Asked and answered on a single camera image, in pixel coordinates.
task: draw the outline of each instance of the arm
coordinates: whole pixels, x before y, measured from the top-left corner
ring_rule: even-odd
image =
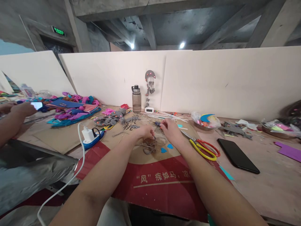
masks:
[[[154,129],[143,126],[124,137],[88,173],[62,209],[52,220],[54,225],[95,226],[103,206],[119,184],[132,149],[141,138],[154,139]]]
[[[217,225],[267,225],[251,204],[194,150],[173,121],[164,119],[160,126],[187,162],[198,194]]]
[[[25,117],[33,115],[37,111],[30,103],[23,103],[16,106],[3,104],[0,106],[0,112],[8,113],[0,120],[0,147],[2,147],[18,133]]]

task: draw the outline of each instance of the plastic bottle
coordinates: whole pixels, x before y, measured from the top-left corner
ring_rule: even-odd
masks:
[[[133,100],[133,112],[136,114],[141,113],[141,92],[138,85],[132,86],[132,100]]]
[[[28,87],[26,84],[22,84],[20,90],[29,99],[35,98],[35,92],[31,87]]]

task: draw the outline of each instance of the smartphone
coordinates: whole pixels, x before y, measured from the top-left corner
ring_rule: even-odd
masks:
[[[41,107],[43,107],[42,102],[31,102],[30,104],[33,105],[36,110],[39,110]]]
[[[217,141],[224,150],[232,165],[251,173],[260,174],[260,171],[257,169],[257,167],[243,153],[243,151],[237,146],[236,143],[224,139],[217,139]]]

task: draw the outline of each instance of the exit sign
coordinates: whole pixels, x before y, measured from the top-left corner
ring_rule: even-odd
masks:
[[[65,32],[56,28],[55,26],[52,26],[52,30],[55,32],[55,33],[58,33],[60,35],[63,35],[63,36],[66,36]]]

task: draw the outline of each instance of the scissors handle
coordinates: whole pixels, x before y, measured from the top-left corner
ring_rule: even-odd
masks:
[[[211,161],[216,161],[216,156],[214,153],[212,153],[211,151],[207,150],[206,148],[204,148],[203,146],[201,146],[198,143],[195,143],[193,140],[189,140],[190,143],[193,145],[194,149],[204,158],[211,160]],[[203,152],[200,151],[200,149],[198,149],[198,147],[200,147],[201,149],[205,150],[206,152],[208,152],[210,155],[212,155],[213,158],[206,156]]]
[[[197,139],[196,141],[199,142],[208,151],[212,152],[216,157],[220,157],[220,152],[219,152],[219,150],[215,146],[213,146],[212,144],[210,144],[210,143],[208,143],[206,141],[200,140],[200,139]],[[212,147],[216,151],[217,154],[215,154],[213,151],[211,151],[209,148],[207,148],[207,146],[205,144],[207,144],[210,147]]]

